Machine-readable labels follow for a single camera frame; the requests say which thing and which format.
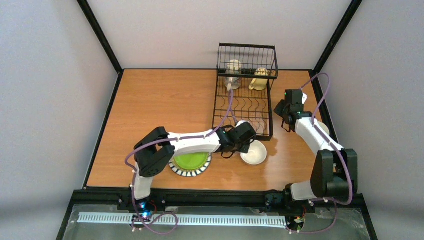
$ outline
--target black wire dish rack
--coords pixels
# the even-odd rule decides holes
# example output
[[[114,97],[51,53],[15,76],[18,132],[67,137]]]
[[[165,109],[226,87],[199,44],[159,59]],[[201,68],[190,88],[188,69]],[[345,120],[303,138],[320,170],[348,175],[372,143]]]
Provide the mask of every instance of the black wire dish rack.
[[[238,88],[233,90],[232,110],[237,121],[249,121],[256,131],[257,139],[269,141],[273,137],[273,114],[271,88],[278,77],[278,63],[275,46],[220,43],[216,66],[216,92],[212,127],[224,118],[229,98],[226,83],[237,80]],[[250,89],[253,79],[260,80],[266,87]],[[235,126],[231,116],[224,126]]]

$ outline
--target wooden tabletop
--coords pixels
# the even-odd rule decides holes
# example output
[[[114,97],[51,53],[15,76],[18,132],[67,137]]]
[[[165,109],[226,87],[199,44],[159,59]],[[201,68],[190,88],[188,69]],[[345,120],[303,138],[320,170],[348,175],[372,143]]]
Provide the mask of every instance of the wooden tabletop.
[[[173,133],[210,129],[216,74],[216,70],[126,69],[87,186],[128,187],[132,170],[124,159],[156,127]],[[307,71],[279,71],[271,90],[272,108],[284,98],[285,89],[299,88],[309,78]],[[317,101],[311,84],[303,92],[308,95],[305,111],[313,112]],[[182,177],[166,167],[154,177],[152,188],[266,191],[310,179],[314,154],[296,133],[282,129],[281,122],[273,113],[273,138],[262,142],[268,151],[264,163],[252,166],[239,154],[224,159],[214,153],[210,167],[199,176]]]

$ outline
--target gray wall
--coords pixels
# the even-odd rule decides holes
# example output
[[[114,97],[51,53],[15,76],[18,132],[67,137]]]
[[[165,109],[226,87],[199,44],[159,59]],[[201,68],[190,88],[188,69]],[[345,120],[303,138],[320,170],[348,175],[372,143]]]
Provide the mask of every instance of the gray wall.
[[[216,68],[218,44],[275,45],[315,66],[350,0],[89,0],[123,68]]]
[[[54,239],[117,75],[77,1],[0,12],[0,239]]]
[[[363,1],[323,72],[380,239],[424,234],[424,2]]]

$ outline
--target mug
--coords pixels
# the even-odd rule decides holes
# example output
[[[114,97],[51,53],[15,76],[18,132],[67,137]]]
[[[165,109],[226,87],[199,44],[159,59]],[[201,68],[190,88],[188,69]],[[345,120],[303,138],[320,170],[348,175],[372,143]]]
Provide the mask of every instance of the mug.
[[[269,71],[266,68],[258,68],[256,72],[254,73],[256,76],[268,76]],[[250,90],[257,90],[262,91],[267,88],[268,79],[262,79],[262,78],[253,78],[250,82],[249,89]]]
[[[242,66],[243,64],[236,59],[230,60],[226,65],[225,65],[225,73],[227,74],[242,74]],[[229,83],[231,83],[231,89],[236,90],[238,88],[240,88],[240,86],[242,85],[242,81],[239,77],[226,77],[225,78],[225,87],[227,88],[227,90],[229,91]]]

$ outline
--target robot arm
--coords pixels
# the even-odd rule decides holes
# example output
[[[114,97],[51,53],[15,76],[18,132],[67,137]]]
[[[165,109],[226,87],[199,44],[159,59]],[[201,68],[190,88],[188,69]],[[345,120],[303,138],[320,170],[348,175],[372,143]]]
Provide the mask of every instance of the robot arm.
[[[300,89],[285,91],[285,99],[281,100],[274,112],[283,118],[282,127],[288,125],[288,132],[296,132],[309,146],[315,155],[310,180],[290,184],[286,191],[290,192],[291,200],[302,201],[324,197],[346,197],[349,195],[349,185],[341,160],[334,147],[341,152],[353,186],[353,193],[358,189],[358,156],[353,149],[344,149],[335,142],[319,126],[312,113],[304,111],[307,99]]]
[[[250,143],[256,139],[256,132],[247,121],[239,121],[235,127],[221,127],[210,134],[212,131],[179,134],[157,127],[137,143],[134,149],[157,140],[176,139],[146,147],[135,154],[135,199],[150,195],[153,177],[160,174],[173,157],[193,153],[247,153]]]

